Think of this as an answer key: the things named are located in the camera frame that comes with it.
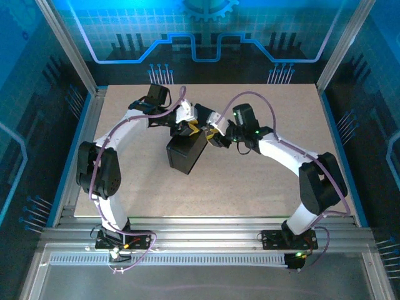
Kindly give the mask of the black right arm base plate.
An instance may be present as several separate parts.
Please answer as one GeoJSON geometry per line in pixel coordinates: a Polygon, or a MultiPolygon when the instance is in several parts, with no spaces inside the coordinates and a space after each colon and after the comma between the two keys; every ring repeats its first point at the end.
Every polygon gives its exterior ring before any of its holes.
{"type": "Polygon", "coordinates": [[[318,249],[315,231],[312,229],[300,235],[289,234],[282,230],[263,230],[261,242],[264,250],[314,250],[318,249]]]}

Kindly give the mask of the large black box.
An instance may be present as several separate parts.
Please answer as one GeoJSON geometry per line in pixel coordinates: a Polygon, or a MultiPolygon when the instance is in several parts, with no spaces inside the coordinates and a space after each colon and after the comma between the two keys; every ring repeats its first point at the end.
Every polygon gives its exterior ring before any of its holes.
{"type": "Polygon", "coordinates": [[[191,172],[208,143],[201,126],[207,125],[207,118],[213,112],[212,109],[201,104],[195,104],[194,107],[197,110],[196,120],[199,132],[192,136],[171,136],[166,146],[170,167],[184,174],[191,172]]]}

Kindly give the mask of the grey metal front plate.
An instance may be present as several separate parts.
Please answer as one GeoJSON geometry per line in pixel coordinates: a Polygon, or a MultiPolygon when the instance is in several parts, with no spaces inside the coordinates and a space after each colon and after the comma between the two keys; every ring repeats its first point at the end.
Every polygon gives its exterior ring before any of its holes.
{"type": "Polygon", "coordinates": [[[266,266],[58,264],[46,253],[14,300],[400,300],[375,254],[325,254],[301,271],[266,266]]]}

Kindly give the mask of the aluminium side frame rail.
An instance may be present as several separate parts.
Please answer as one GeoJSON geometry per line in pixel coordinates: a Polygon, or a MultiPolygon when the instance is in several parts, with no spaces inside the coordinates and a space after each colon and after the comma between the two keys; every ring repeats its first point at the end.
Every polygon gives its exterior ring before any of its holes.
{"type": "Polygon", "coordinates": [[[79,173],[86,170],[89,150],[93,147],[94,135],[98,126],[101,110],[107,93],[107,87],[101,86],[97,94],[88,95],[79,117],[76,132],[67,155],[61,179],[56,190],[46,226],[54,228],[59,224],[66,206],[75,207],[81,193],[79,173]]]}

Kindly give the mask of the aluminium frame post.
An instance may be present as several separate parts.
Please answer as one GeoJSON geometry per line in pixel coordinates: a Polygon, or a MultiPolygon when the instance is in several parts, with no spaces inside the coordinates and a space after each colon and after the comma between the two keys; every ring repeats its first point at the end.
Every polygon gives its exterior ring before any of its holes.
{"type": "Polygon", "coordinates": [[[96,96],[98,86],[53,2],[51,0],[35,0],[35,2],[87,91],[90,95],[96,96]]]}
{"type": "Polygon", "coordinates": [[[319,94],[322,94],[327,88],[375,3],[376,0],[359,0],[355,12],[349,19],[331,57],[327,61],[316,83],[319,94]]]}

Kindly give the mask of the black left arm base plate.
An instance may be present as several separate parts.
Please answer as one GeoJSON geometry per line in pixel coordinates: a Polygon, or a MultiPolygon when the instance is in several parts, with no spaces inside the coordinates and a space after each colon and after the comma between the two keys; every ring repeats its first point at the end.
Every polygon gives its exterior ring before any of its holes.
{"type": "Polygon", "coordinates": [[[132,235],[126,235],[102,229],[97,232],[95,238],[95,249],[148,249],[151,241],[151,235],[144,231],[133,232],[132,235]]]}

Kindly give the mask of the black controller board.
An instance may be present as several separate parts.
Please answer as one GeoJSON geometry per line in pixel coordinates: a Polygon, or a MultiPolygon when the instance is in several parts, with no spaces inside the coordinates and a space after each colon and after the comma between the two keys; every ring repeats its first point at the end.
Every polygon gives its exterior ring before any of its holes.
{"type": "Polygon", "coordinates": [[[306,261],[313,253],[311,251],[296,251],[284,254],[284,264],[286,268],[292,271],[300,272],[306,265],[306,261]]]}

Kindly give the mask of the aluminium front frame rail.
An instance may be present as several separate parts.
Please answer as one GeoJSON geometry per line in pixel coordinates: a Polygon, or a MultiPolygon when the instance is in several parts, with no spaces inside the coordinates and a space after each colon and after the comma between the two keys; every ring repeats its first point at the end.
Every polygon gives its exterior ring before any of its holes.
{"type": "MultiPolygon", "coordinates": [[[[281,217],[132,217],[134,230],[156,233],[155,250],[165,253],[260,253],[262,230],[278,230],[281,217]]],[[[91,229],[97,217],[62,217],[56,227],[43,230],[41,246],[93,248],[91,229]]],[[[372,231],[359,227],[353,217],[329,217],[315,229],[319,249],[329,253],[375,252],[372,231]]]]}

